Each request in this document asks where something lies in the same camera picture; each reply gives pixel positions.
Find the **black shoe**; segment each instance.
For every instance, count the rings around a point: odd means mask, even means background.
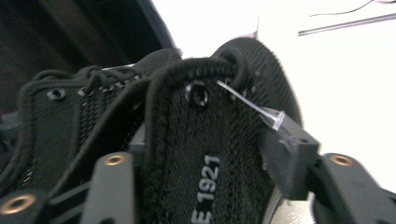
[[[0,195],[26,188],[52,190],[114,99],[128,85],[178,60],[175,50],[162,49],[133,67],[90,66],[74,75],[57,70],[37,74],[20,92],[21,131],[0,174]],[[142,110],[137,115],[136,126],[143,114]]]
[[[274,192],[257,146],[262,121],[217,80],[301,123],[274,54],[256,40],[235,39],[210,58],[171,63],[130,85],[51,195],[89,179],[97,159],[123,150],[144,106],[146,158],[137,181],[143,223],[262,223]]]

